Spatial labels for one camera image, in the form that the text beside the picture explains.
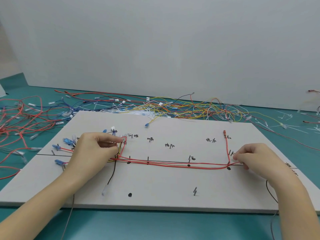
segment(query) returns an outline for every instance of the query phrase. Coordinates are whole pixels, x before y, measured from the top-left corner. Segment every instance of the white wall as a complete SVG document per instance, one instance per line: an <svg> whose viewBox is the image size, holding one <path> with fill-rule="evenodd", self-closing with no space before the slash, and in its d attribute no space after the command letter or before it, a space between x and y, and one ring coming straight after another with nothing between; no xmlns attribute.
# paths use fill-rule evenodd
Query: white wall
<svg viewBox="0 0 320 240"><path fill-rule="evenodd" d="M320 89L319 6L0 0L0 19L30 85L298 109Z"/></svg>

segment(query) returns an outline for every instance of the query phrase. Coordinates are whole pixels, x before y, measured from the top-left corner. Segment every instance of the white assembly board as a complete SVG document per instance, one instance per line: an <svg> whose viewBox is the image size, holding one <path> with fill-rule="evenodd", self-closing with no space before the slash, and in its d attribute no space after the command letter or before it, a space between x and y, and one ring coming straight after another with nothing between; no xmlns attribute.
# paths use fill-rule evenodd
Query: white assembly board
<svg viewBox="0 0 320 240"><path fill-rule="evenodd" d="M37 194L62 173L54 160L69 161L70 153L55 151L52 144L71 148L62 139L80 136L84 132L102 132L115 126L116 135L130 132L122 156L135 159L168 162L227 164L226 141L230 155L246 143L264 142L292 169L309 192L317 212L320 212L320 190L290 162L267 138L250 123L187 120L160 117L148 128L149 118L143 115L80 111L64 128L16 175L0 192L0 205L19 206ZM271 213L278 209L268 193L266 181L240 165L228 169L168 168L118 161L115 173L102 196L102 190L112 175L114 162L88 181L76 194L78 208L141 209L204 212ZM273 188L270 192L276 197ZM72 199L65 204L71 206Z"/></svg>
<svg viewBox="0 0 320 240"><path fill-rule="evenodd" d="M31 86L315 110L320 0L0 0ZM300 104L302 101L316 100Z"/></svg>

